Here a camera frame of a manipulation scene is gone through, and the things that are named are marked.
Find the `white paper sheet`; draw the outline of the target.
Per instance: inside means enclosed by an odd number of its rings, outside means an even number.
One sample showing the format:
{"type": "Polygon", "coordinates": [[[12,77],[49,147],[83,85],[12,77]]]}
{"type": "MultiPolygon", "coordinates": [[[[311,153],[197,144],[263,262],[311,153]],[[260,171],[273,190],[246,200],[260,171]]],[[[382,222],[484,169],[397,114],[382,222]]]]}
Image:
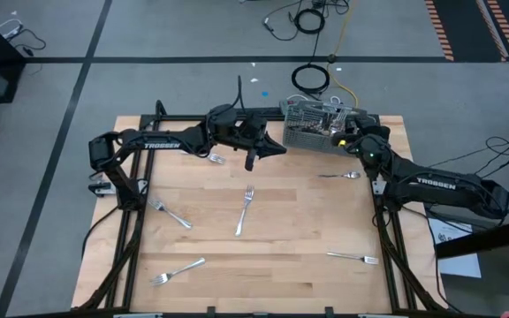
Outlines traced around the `white paper sheet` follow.
{"type": "MultiPolygon", "coordinates": [[[[436,218],[429,219],[430,229],[437,244],[451,241],[471,234],[470,224],[443,222],[436,218]]],[[[482,273],[477,254],[467,254],[438,261],[440,272],[445,275],[481,278],[482,273]]]]}

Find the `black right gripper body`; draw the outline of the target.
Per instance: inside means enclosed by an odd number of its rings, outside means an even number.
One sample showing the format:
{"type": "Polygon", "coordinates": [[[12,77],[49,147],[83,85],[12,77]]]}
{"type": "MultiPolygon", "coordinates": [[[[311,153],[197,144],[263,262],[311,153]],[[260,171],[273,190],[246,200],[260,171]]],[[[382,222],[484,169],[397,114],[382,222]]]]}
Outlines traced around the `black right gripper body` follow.
{"type": "Polygon", "coordinates": [[[336,132],[333,134],[333,145],[338,147],[340,140],[345,140],[346,145],[338,148],[357,148],[366,138],[388,145],[390,128],[384,125],[367,124],[355,121],[356,132],[336,132]]]}

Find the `black aluminium table frame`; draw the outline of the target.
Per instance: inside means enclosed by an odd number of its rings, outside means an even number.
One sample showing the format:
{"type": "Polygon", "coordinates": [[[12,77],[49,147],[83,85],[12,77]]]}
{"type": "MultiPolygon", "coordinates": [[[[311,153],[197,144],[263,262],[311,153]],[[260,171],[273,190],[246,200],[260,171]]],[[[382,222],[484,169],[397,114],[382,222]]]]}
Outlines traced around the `black aluminium table frame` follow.
{"type": "Polygon", "coordinates": [[[101,222],[84,253],[73,312],[87,318],[156,314],[159,318],[425,316],[380,244],[381,227],[365,178],[319,178],[327,170],[359,169],[351,157],[290,149],[244,168],[245,153],[225,146],[216,165],[178,150],[144,150],[121,168],[145,180],[147,195],[165,199],[193,224],[176,225],[145,205],[106,217],[111,197],[98,200],[101,222]],[[235,231],[249,185],[254,197],[242,233],[235,231]],[[371,256],[378,265],[326,253],[371,256]],[[204,258],[161,285],[150,280],[204,258]]]}

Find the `grey mesh cutlery basket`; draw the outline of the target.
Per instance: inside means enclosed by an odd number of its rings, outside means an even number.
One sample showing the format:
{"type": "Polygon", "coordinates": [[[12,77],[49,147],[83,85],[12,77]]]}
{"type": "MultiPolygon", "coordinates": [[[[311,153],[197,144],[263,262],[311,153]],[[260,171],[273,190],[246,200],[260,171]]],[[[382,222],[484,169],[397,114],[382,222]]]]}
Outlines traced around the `grey mesh cutlery basket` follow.
{"type": "Polygon", "coordinates": [[[332,155],[347,155],[333,145],[334,133],[356,132],[355,121],[379,124],[379,116],[365,110],[333,102],[294,100],[288,108],[283,130],[283,144],[332,155]]]}

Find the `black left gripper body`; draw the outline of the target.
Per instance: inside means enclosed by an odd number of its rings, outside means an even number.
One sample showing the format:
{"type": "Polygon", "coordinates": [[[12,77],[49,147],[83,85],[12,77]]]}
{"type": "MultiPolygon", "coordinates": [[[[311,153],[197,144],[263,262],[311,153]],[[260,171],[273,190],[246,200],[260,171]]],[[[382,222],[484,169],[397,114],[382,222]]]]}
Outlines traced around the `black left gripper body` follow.
{"type": "Polygon", "coordinates": [[[239,144],[235,147],[236,149],[244,150],[247,152],[245,169],[252,171],[254,168],[255,158],[258,156],[258,150],[263,146],[264,136],[266,132],[260,132],[253,138],[239,139],[239,144]]]}

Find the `silver spoon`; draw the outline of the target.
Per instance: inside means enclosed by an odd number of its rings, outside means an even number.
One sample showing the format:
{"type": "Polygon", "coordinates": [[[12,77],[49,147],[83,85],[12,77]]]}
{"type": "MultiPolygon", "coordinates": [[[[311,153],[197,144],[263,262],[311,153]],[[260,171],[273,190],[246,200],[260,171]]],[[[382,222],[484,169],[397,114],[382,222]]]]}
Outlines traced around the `silver spoon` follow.
{"type": "Polygon", "coordinates": [[[343,174],[322,174],[319,175],[319,178],[349,178],[349,179],[355,179],[359,178],[361,174],[358,171],[348,171],[347,173],[343,174]]]}

